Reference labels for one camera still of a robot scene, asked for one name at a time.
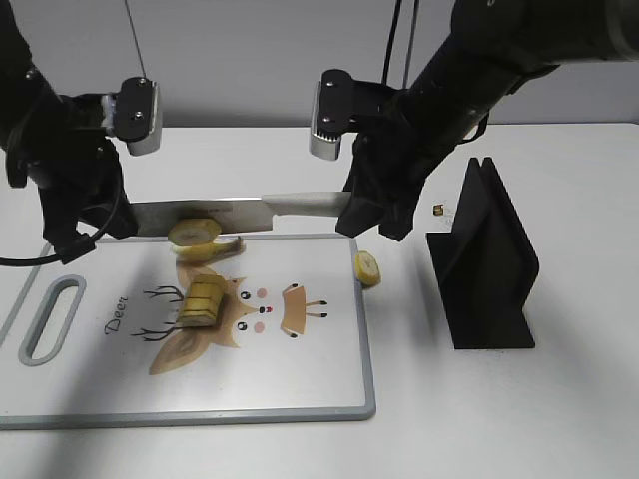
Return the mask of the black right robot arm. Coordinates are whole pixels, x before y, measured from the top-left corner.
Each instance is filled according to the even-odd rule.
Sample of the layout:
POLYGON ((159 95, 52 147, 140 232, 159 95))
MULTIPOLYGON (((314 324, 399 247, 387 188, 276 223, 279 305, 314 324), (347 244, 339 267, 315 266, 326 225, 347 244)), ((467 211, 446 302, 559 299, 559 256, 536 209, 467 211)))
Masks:
POLYGON ((355 133, 337 231, 356 237, 377 228, 402 240, 427 177, 482 134, 503 97, 566 63, 637 56, 634 1, 458 1, 447 38, 409 88, 326 72, 319 128, 355 133))

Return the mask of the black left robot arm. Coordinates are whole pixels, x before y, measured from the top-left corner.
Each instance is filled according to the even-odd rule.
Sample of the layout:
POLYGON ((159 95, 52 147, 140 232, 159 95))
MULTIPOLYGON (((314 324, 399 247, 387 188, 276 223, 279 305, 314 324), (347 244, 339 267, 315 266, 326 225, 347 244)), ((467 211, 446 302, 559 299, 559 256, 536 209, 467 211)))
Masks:
POLYGON ((1 148, 10 187, 33 182, 43 237, 54 252, 2 265, 68 263, 104 235, 118 240, 139 225, 124 190, 119 154, 106 128, 110 94, 59 95, 33 62, 12 5, 1 4, 1 148))

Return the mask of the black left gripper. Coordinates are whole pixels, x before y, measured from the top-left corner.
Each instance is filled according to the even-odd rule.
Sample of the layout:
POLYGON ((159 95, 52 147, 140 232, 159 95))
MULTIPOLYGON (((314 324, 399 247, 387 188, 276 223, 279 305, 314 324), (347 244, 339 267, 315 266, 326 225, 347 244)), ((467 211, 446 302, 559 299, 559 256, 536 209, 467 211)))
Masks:
POLYGON ((115 239, 133 237, 139 224, 125 199, 115 147, 103 127, 104 94, 75 97, 11 92, 4 96, 4 169, 10 187, 32 180, 43 190, 44 239, 60 262, 95 249, 77 225, 87 208, 87 224, 115 239), (110 220, 112 203, 119 202, 110 220))

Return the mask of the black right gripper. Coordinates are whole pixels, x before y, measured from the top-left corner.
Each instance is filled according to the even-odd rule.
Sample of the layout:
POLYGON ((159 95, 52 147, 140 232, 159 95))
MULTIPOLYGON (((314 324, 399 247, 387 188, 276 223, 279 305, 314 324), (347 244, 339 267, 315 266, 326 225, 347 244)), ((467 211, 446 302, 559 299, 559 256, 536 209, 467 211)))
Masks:
POLYGON ((344 185, 350 198, 335 231, 355 238, 379 224, 380 235, 401 242, 413 230, 427 176, 449 153, 444 90, 434 82, 402 90, 356 82, 351 96, 357 137, 344 185))

